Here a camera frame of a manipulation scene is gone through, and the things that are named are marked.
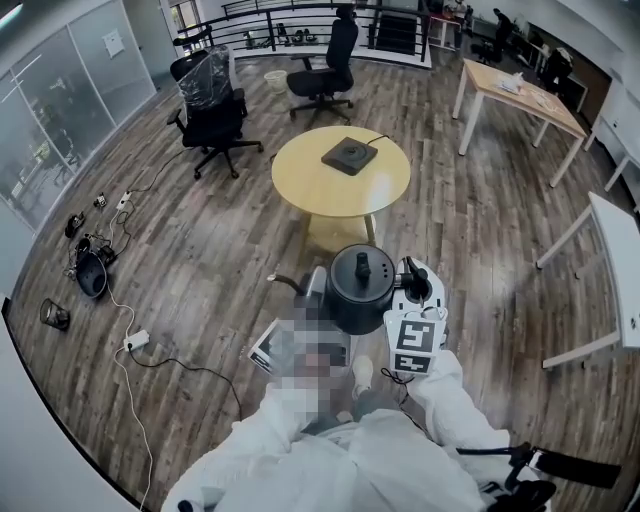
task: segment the ceiling light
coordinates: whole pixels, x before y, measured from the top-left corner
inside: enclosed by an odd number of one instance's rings
[[[7,23],[9,23],[13,18],[15,18],[18,13],[22,10],[22,4],[16,5],[13,9],[11,9],[7,14],[5,14],[2,18],[0,18],[0,29],[4,27]]]

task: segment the white protective suit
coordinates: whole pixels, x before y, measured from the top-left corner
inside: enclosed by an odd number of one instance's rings
[[[181,500],[195,511],[217,503],[216,512],[485,510],[478,488],[504,484],[508,457],[462,457],[454,447],[503,448],[508,432],[494,430],[475,408],[452,352],[441,351],[429,377],[408,390],[435,442],[402,412],[384,409],[301,434],[308,420],[291,412],[292,390],[269,384],[259,410],[182,475],[162,512],[176,512]],[[525,468],[520,479],[536,477]]]

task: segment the power adapter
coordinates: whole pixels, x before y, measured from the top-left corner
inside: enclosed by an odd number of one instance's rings
[[[147,343],[149,343],[149,333],[144,329],[122,340],[124,349],[127,352],[144,347]]]
[[[122,199],[120,199],[120,202],[116,205],[116,210],[121,211],[125,205],[127,204],[127,201],[131,198],[131,192],[129,192],[128,190],[122,195]]]

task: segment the paper on desk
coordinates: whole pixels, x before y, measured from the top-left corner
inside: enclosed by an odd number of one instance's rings
[[[520,94],[523,83],[522,73],[516,73],[514,75],[504,74],[498,79],[495,86],[512,94]]]

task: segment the white cable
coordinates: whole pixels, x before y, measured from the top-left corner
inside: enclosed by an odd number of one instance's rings
[[[129,329],[133,325],[133,321],[136,318],[136,312],[133,310],[132,307],[127,306],[126,304],[118,304],[116,302],[116,300],[113,298],[113,293],[111,292],[111,287],[109,286],[109,281],[107,281],[107,289],[109,290],[109,295],[111,296],[111,302],[113,302],[116,305],[116,307],[125,308],[125,309],[128,309],[129,311],[131,311],[131,321],[129,322],[129,325],[127,325],[127,330],[125,332],[125,334],[126,334],[126,338],[125,339],[129,339]],[[150,461],[149,462],[149,476],[148,476],[148,480],[147,480],[147,490],[144,492],[144,496],[142,497],[142,501],[140,502],[140,510],[142,510],[142,507],[144,506],[144,502],[147,499],[147,494],[149,494],[149,489],[151,488],[151,472],[153,471],[153,455],[151,455],[151,448],[149,448],[149,442],[147,441],[147,432],[144,429],[144,425],[140,421],[140,418],[138,418],[138,415],[136,414],[136,411],[135,411],[135,409],[133,407],[133,393],[131,392],[131,383],[129,382],[129,373],[127,372],[127,369],[118,362],[118,354],[122,350],[124,350],[124,347],[120,347],[118,350],[116,350],[116,353],[113,354],[113,360],[115,361],[115,363],[120,368],[122,368],[124,370],[124,377],[125,377],[125,379],[127,381],[127,389],[129,390],[129,398],[131,399],[131,412],[133,413],[133,417],[138,422],[138,425],[140,425],[140,428],[142,429],[142,437],[144,439],[144,444],[147,447],[147,453],[149,454],[149,461]]]
[[[111,238],[109,239],[109,247],[111,247],[113,249],[113,221],[116,220],[118,218],[118,215],[120,214],[119,211],[116,212],[116,214],[113,216],[113,219],[111,219],[111,222],[109,222],[109,231],[111,231]],[[116,304],[116,301],[113,300],[113,294],[111,294],[111,300],[113,301],[113,303],[118,306],[118,307],[122,307],[120,306],[120,304]]]

